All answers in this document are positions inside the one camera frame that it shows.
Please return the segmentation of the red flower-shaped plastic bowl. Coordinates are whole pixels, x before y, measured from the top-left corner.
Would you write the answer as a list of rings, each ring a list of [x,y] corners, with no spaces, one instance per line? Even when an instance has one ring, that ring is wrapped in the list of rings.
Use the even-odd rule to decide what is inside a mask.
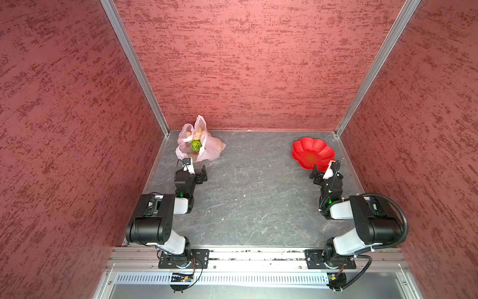
[[[293,143],[291,156],[307,170],[317,168],[325,172],[331,161],[335,161],[335,151],[320,139],[304,137]]]

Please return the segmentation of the pink plastic bag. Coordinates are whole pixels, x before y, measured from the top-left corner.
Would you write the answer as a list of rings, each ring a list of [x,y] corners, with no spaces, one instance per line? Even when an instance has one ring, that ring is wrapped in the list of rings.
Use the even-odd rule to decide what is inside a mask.
[[[221,155],[226,144],[213,137],[203,116],[198,115],[194,124],[183,126],[177,140],[176,156],[178,159],[190,158],[194,163],[213,161]]]

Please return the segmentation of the green fake fruit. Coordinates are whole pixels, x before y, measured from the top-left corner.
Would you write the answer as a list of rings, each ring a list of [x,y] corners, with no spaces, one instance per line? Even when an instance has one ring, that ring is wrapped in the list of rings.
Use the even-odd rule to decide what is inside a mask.
[[[200,140],[193,140],[191,141],[190,143],[190,149],[194,152],[194,153],[198,153],[200,152],[200,149],[202,148],[202,143],[200,142]]]

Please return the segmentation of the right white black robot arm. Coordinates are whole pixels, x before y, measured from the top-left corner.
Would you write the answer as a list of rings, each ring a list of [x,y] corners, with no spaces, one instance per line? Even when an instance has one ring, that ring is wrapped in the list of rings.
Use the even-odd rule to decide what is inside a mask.
[[[402,244],[409,231],[405,213],[389,197],[362,193],[344,198],[339,168],[338,161],[325,171],[315,166],[310,175],[320,186],[320,214],[327,220],[354,222],[353,229],[328,239],[323,249],[306,251],[307,261],[320,269],[350,267],[359,254]]]

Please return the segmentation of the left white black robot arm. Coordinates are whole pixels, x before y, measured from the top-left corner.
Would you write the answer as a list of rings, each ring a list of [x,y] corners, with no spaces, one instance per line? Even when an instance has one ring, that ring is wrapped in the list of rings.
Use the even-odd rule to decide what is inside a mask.
[[[126,228],[126,241],[154,247],[160,269],[206,269],[210,250],[193,249],[188,238],[173,230],[174,216],[192,212],[195,187],[207,181],[206,168],[196,173],[193,166],[185,165],[176,171],[174,179],[174,194],[140,196]]]

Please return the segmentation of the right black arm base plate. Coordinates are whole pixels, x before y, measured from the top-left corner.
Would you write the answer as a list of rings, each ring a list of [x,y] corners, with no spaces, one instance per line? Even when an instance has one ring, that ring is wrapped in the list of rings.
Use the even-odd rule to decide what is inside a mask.
[[[306,249],[304,257],[309,270],[355,270],[357,268],[353,256],[324,253],[323,249]]]

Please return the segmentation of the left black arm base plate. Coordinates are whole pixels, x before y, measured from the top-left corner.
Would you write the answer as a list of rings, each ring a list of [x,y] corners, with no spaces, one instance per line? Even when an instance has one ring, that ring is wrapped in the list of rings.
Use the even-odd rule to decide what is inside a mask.
[[[162,253],[159,262],[159,269],[173,269],[173,270],[194,270],[206,269],[209,263],[209,249],[191,249],[183,255],[172,255],[169,253]]]

